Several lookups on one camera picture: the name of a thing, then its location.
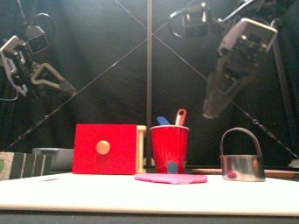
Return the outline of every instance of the wooden knob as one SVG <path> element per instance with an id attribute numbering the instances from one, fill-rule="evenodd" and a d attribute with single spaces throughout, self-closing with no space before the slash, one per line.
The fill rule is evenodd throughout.
<path id="1" fill-rule="evenodd" d="M 108 141 L 99 141 L 96 146 L 97 154 L 105 155 L 109 152 L 109 143 Z"/>

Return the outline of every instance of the cup rim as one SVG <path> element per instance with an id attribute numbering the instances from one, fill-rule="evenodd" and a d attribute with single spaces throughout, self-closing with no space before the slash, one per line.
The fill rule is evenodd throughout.
<path id="1" fill-rule="evenodd" d="M 188 127 L 186 126 L 180 126 L 180 125 L 175 125 L 175 124 L 167 124 L 167 125 L 156 125 L 153 126 L 149 130 L 153 130 L 153 129 L 160 129 L 160 128 L 179 128 L 179 129 L 184 129 L 184 130 L 190 130 Z"/>

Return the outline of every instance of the pink sponge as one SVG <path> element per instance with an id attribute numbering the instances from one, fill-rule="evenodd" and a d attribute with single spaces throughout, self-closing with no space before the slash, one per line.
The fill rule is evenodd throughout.
<path id="1" fill-rule="evenodd" d="M 188 185 L 208 182 L 206 175 L 171 173 L 140 173 L 135 175 L 135 179 L 172 185 Z"/>

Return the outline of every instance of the black backdrop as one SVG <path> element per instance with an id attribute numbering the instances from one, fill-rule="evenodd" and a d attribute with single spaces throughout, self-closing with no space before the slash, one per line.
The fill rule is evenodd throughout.
<path id="1" fill-rule="evenodd" d="M 23 1 L 24 14 L 29 17 L 36 1 Z M 252 123 L 244 111 L 271 130 L 287 147 L 291 139 L 276 75 L 274 54 L 263 59 L 255 82 L 238 94 L 235 103 L 218 119 L 202 116 L 207 77 L 216 63 L 220 36 L 179 39 L 166 25 L 172 12 L 202 1 L 153 0 L 152 9 L 145 0 L 40 0 L 35 13 L 48 13 L 56 34 L 51 48 L 41 52 L 40 61 L 49 62 L 79 90 L 79 94 L 60 108 L 28 137 L 9 151 L 31 152 L 35 147 L 73 148 L 77 123 L 136 123 L 147 119 L 147 75 L 152 71 L 152 125 L 155 118 L 166 116 L 174 123 L 176 111 L 187 109 L 186 126 L 191 128 L 188 165 L 220 164 L 220 137 L 227 129 L 243 127 L 254 132 L 260 143 L 266 166 L 287 166 L 292 155 Z M 210 0 L 215 18 L 224 18 L 236 7 L 236 1 Z M 16 1 L 0 1 L 0 36 L 9 39 L 21 35 L 21 17 Z M 292 112 L 298 123 L 298 1 L 284 15 L 286 25 L 279 32 L 279 45 L 288 80 Z M 152 48 L 147 47 L 151 25 Z M 52 29 L 41 24 L 47 33 Z M 3 98 L 12 97 L 13 90 L 1 70 Z M 7 145 L 64 102 L 57 96 L 0 103 L 1 143 Z M 252 153 L 251 139 L 242 133 L 228 135 L 227 153 Z"/>

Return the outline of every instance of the metal handle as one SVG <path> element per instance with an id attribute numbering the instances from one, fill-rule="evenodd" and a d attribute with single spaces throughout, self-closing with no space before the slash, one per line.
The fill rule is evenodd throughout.
<path id="1" fill-rule="evenodd" d="M 254 140 L 254 142 L 255 142 L 255 146 L 256 146 L 256 154 L 258 154 L 259 156 L 262 156 L 262 152 L 260 152 L 260 147 L 259 147 L 259 143 L 258 143 L 256 136 L 254 135 L 254 133 L 252 133 L 250 130 L 243 129 L 243 128 L 234 128 L 234 129 L 230 129 L 230 130 L 227 130 L 226 133 L 223 134 L 222 139 L 220 139 L 220 145 L 219 145 L 220 155 L 223 156 L 223 139 L 224 139 L 224 136 L 226 136 L 232 130 L 240 130 L 240 131 L 246 132 L 246 133 L 251 136 L 251 138 L 252 138 L 252 140 Z"/>

